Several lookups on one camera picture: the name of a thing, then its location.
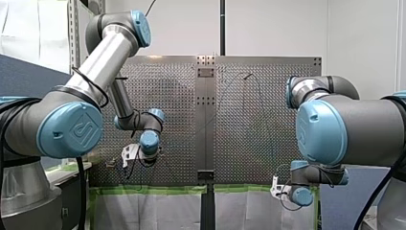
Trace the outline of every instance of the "wire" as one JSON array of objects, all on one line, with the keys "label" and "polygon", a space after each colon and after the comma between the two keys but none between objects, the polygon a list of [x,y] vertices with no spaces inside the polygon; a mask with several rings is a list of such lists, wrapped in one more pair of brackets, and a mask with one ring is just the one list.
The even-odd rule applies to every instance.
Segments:
[{"label": "wire", "polygon": [[283,201],[282,201],[282,196],[283,196],[283,195],[286,195],[286,196],[287,196],[287,192],[284,193],[283,190],[284,190],[284,187],[286,187],[286,185],[287,185],[289,182],[290,182],[290,180],[287,180],[286,183],[284,183],[284,185],[283,185],[283,187],[282,187],[280,202],[281,202],[281,206],[282,206],[284,209],[286,209],[286,210],[288,210],[288,211],[291,211],[291,212],[296,212],[296,211],[300,210],[303,206],[299,206],[299,205],[298,205],[299,208],[290,209],[290,208],[284,206]]},{"label": "wire", "polygon": [[78,224],[78,230],[84,230],[84,224],[86,222],[86,177],[84,175],[83,161],[81,157],[76,158],[79,169],[79,181],[80,181],[80,218]]},{"label": "wire", "polygon": [[290,168],[290,165],[289,165],[289,164],[281,164],[281,165],[279,165],[279,166],[275,169],[275,175],[278,175],[278,170],[279,170],[280,168],[284,167],[284,166]]},{"label": "wire", "polygon": [[327,178],[327,180],[328,180],[328,186],[329,186],[330,188],[334,188],[334,183],[332,182],[331,178],[329,177],[329,175],[328,175],[326,172],[328,172],[328,173],[338,173],[338,172],[334,172],[333,170],[326,170],[326,169],[322,168],[322,167],[319,166],[319,165],[310,165],[310,167],[313,167],[313,168],[315,168],[315,169],[318,169],[319,172],[322,173],[322,174]]},{"label": "wire", "polygon": [[151,3],[151,5],[149,5],[148,11],[147,11],[147,13],[146,13],[146,17],[148,17],[149,12],[151,11],[151,9],[152,9],[153,5],[155,4],[155,2],[156,2],[156,0],[153,0],[152,3]]},{"label": "wire", "polygon": [[[251,74],[251,76],[254,76],[254,80],[255,80],[255,82],[257,83],[257,86],[258,86],[258,94],[259,94],[259,103],[260,103],[260,107],[262,108],[262,110],[263,111],[266,111],[266,109],[265,109],[265,105],[264,105],[264,102],[263,102],[263,99],[262,99],[262,93],[261,93],[261,91],[260,91],[260,84],[259,84],[259,81],[258,81],[258,78],[257,78],[257,76],[256,75],[254,75],[254,74]],[[274,138],[272,138],[272,132],[270,131],[270,128],[269,128],[269,124],[268,124],[268,119],[267,119],[267,117],[266,117],[266,112],[263,112],[262,113],[263,114],[263,117],[265,118],[265,128],[266,128],[266,131],[268,132],[268,137],[269,137],[269,140],[270,140],[270,143],[271,143],[271,159],[272,159],[272,168],[275,168],[275,155],[274,155],[274,142],[273,142],[273,140],[274,140]]]},{"label": "wire", "polygon": [[91,81],[89,78],[87,78],[83,73],[81,73],[81,71],[80,71],[77,67],[72,66],[72,70],[73,70],[75,73],[77,73],[79,76],[81,76],[89,85],[95,86],[95,88],[97,88],[97,89],[99,90],[99,92],[102,93],[102,95],[103,95],[104,98],[105,98],[105,102],[104,102],[104,104],[101,105],[101,108],[106,107],[106,106],[108,105],[108,102],[110,101],[110,100],[108,99],[107,93],[106,93],[104,90],[102,90],[102,88],[101,88],[100,86],[98,86],[96,83],[92,82],[92,81]]}]

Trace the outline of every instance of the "pegboard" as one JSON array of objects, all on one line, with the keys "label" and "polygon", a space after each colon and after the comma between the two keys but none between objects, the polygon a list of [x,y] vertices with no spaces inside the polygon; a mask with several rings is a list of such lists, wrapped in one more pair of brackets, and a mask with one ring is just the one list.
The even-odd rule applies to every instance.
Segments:
[{"label": "pegboard", "polygon": [[[115,112],[109,105],[102,112],[104,136],[94,150],[100,162],[91,170],[91,186],[140,181],[195,185],[197,170],[202,167],[214,170],[214,183],[269,184],[276,167],[300,158],[296,112],[285,106],[285,84],[291,76],[320,75],[321,60],[215,57],[214,63],[212,59],[207,73],[201,68],[208,63],[202,65],[198,57],[134,57],[125,64],[121,72],[128,78],[125,86],[134,108],[158,107],[166,114],[163,151],[153,168],[135,164],[132,177],[125,180],[131,164],[124,172],[121,152],[124,146],[138,142],[139,134],[131,139],[131,131],[117,130]],[[202,106],[202,95],[210,106],[207,102]],[[287,169],[281,172],[288,177]]]},{"label": "pegboard", "polygon": [[141,132],[131,139],[131,131],[117,130],[110,104],[102,112],[104,135],[95,150],[101,162],[91,171],[91,186],[140,184],[140,181],[147,185],[196,184],[194,57],[134,57],[121,73],[128,78],[125,86],[134,108],[146,111],[156,107],[165,112],[163,150],[153,168],[144,169],[137,162],[131,178],[125,180],[124,173],[130,173],[132,165],[124,172],[121,152],[123,147],[138,143]]},{"label": "pegboard", "polygon": [[[295,114],[286,108],[291,76],[318,76],[318,57],[219,57],[214,183],[271,184],[275,169],[301,159]],[[289,166],[281,168],[285,181]]]}]

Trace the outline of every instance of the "light blue end cap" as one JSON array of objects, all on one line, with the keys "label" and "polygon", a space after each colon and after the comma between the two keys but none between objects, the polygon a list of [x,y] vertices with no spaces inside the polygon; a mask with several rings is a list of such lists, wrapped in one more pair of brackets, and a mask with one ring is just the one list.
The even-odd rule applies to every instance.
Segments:
[{"label": "light blue end cap", "polygon": [[293,192],[292,201],[299,206],[309,206],[313,202],[313,194],[307,188],[298,188]]},{"label": "light blue end cap", "polygon": [[399,92],[395,92],[394,93],[394,96],[397,96],[397,97],[399,97],[399,98],[406,98],[406,90],[402,90],[402,91],[399,91]]},{"label": "light blue end cap", "polygon": [[341,181],[340,183],[338,183],[338,185],[348,185],[349,180],[350,180],[349,171],[347,169],[344,169],[343,177],[341,178]]},{"label": "light blue end cap", "polygon": [[66,103],[52,111],[39,126],[37,145],[53,158],[84,155],[102,138],[102,115],[90,103]]},{"label": "light blue end cap", "polygon": [[141,11],[131,11],[131,17],[140,47],[148,47],[151,44],[151,30],[146,16]]},{"label": "light blue end cap", "polygon": [[123,130],[119,123],[119,117],[117,116],[114,117],[114,126],[116,127],[116,129]]},{"label": "light blue end cap", "polygon": [[161,119],[162,122],[165,121],[165,113],[159,108],[151,108],[148,113],[151,113]]},{"label": "light blue end cap", "polygon": [[308,166],[308,162],[304,160],[295,160],[290,163],[290,171],[298,170]]},{"label": "light blue end cap", "polygon": [[307,160],[336,165],[347,152],[348,136],[338,111],[325,101],[303,103],[296,117],[296,139]]},{"label": "light blue end cap", "polygon": [[155,131],[146,130],[140,137],[141,150],[146,155],[154,154],[159,147],[159,136]]},{"label": "light blue end cap", "polygon": [[24,98],[27,98],[27,97],[14,97],[14,96],[0,97],[0,104],[10,103],[12,101],[24,99]]}]

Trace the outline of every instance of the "vertical metal pole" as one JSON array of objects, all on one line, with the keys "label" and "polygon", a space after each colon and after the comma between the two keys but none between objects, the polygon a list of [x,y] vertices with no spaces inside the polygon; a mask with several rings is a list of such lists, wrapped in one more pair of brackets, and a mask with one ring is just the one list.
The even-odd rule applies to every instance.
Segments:
[{"label": "vertical metal pole", "polygon": [[220,0],[220,55],[226,55],[226,0]]}]

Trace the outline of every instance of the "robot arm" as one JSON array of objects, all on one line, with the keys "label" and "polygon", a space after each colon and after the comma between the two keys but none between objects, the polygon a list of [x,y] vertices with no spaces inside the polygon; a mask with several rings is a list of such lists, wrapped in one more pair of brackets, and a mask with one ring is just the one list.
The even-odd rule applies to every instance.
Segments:
[{"label": "robot arm", "polygon": [[311,204],[312,183],[347,184],[341,164],[388,167],[403,152],[406,112],[394,97],[360,101],[340,77],[291,78],[286,88],[288,107],[298,109],[298,147],[310,162],[291,164],[291,201]]},{"label": "robot arm", "polygon": [[116,126],[144,130],[140,149],[153,158],[164,113],[156,108],[135,113],[123,80],[117,78],[126,59],[149,43],[149,26],[140,11],[93,18],[86,29],[90,56],[65,85],[56,86],[40,103],[28,106],[12,120],[6,132],[10,149],[20,155],[53,158],[89,152],[102,138],[99,103],[104,98],[102,91],[108,90],[117,113]]}]

